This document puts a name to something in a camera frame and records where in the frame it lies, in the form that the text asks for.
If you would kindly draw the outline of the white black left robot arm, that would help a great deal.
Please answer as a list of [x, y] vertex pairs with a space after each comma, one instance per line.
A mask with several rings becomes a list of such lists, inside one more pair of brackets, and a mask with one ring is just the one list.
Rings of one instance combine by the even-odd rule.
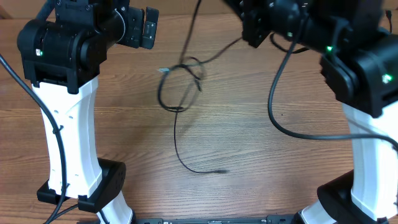
[[19, 32], [24, 76], [42, 111], [50, 159], [37, 198], [56, 206], [51, 220], [75, 198], [99, 223], [136, 221], [122, 192], [126, 165], [97, 156], [95, 99], [108, 50], [115, 44], [153, 48], [158, 20], [157, 9], [128, 1], [56, 0]]

